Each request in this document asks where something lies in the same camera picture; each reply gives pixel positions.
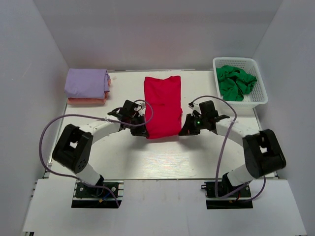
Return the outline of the red t-shirt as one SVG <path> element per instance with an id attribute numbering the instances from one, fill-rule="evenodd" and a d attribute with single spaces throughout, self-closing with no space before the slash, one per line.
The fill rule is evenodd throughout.
<path id="1" fill-rule="evenodd" d="M 144 96 L 151 107 L 145 111 L 149 120 L 146 129 L 149 139 L 178 135 L 182 129 L 181 77 L 167 79 L 145 77 Z"/>

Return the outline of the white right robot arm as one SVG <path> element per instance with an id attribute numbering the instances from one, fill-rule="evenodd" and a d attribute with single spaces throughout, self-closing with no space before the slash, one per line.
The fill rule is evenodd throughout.
<path id="1" fill-rule="evenodd" d="M 208 130 L 239 144 L 244 151 L 244 165 L 224 174 L 222 189 L 234 196 L 242 184 L 286 167 L 286 159 L 278 139 L 271 129 L 262 131 L 237 123 L 227 115 L 220 115 L 213 101 L 189 103 L 192 113 L 187 114 L 180 136 L 200 134 Z"/>

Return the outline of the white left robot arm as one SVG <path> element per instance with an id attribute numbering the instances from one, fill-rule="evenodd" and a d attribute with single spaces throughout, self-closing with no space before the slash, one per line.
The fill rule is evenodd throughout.
<path id="1" fill-rule="evenodd" d="M 153 118 L 153 109 L 144 100 L 126 100 L 122 107 L 115 108 L 108 115 L 117 119 L 82 115 L 96 121 L 83 126 L 67 125 L 52 153 L 52 159 L 71 171 L 74 174 L 72 178 L 85 183 L 93 196 L 103 193 L 104 178 L 89 164 L 92 145 L 125 129 L 129 129 L 133 136 L 147 138 L 146 124 Z"/>

